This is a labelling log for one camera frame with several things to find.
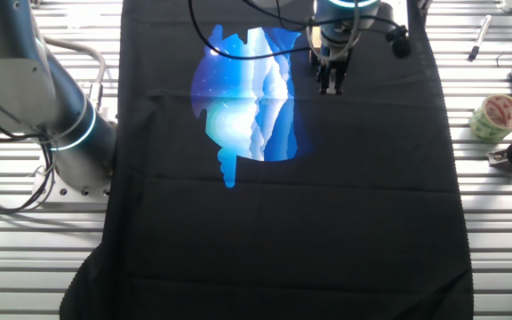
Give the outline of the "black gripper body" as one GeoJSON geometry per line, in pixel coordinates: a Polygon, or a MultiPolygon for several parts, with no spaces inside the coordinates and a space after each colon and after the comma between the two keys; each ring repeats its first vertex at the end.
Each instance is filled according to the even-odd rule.
{"type": "Polygon", "coordinates": [[[348,65],[350,62],[350,58],[352,56],[352,53],[354,51],[354,48],[351,47],[346,51],[346,54],[342,57],[338,58],[337,60],[332,60],[328,62],[324,62],[323,60],[317,59],[317,74],[322,74],[326,69],[334,69],[337,73],[340,73],[342,75],[346,75],[348,72],[348,65]]]}

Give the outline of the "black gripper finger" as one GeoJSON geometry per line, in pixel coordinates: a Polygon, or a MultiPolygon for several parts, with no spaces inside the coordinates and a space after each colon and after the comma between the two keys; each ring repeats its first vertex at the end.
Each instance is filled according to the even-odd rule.
{"type": "Polygon", "coordinates": [[[344,71],[341,68],[334,68],[331,74],[332,92],[342,94],[341,85],[344,80],[344,71]]]}
{"type": "Polygon", "coordinates": [[[331,70],[329,67],[319,67],[317,72],[317,82],[320,84],[320,93],[326,94],[330,85],[331,70]]]}

